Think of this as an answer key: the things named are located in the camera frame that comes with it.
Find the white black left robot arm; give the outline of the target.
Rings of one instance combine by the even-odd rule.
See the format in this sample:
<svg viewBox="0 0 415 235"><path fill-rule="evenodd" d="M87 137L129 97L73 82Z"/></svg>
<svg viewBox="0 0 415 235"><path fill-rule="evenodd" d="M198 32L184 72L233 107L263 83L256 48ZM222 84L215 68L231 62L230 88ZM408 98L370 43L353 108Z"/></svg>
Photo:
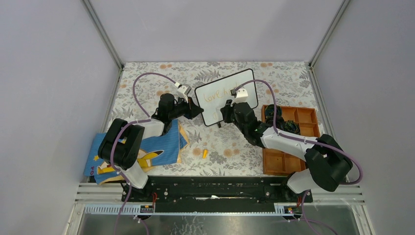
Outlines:
<svg viewBox="0 0 415 235"><path fill-rule="evenodd" d="M184 116L193 119L203 111L191 97L175 98L172 94L163 94L149 120L128 122L114 119L98 148L97 156L134 187L133 195L138 200L146 201L151 197L152 189L147 185L148 175L138 163L142 140L163 136L177 118Z"/></svg>

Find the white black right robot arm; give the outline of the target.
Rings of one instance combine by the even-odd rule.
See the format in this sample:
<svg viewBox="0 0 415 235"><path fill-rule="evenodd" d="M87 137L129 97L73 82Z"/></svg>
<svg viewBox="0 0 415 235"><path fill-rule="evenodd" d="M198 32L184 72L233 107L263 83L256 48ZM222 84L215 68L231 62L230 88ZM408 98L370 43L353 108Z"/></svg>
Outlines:
<svg viewBox="0 0 415 235"><path fill-rule="evenodd" d="M315 188L334 192L344 184L353 167L351 159L330 135L316 138L279 130L259 121L246 102L227 100L220 112L223 121L234 124L251 145L279 150L306 162L308 168L288 176L286 185L281 187L285 201L292 202L300 193Z"/></svg>

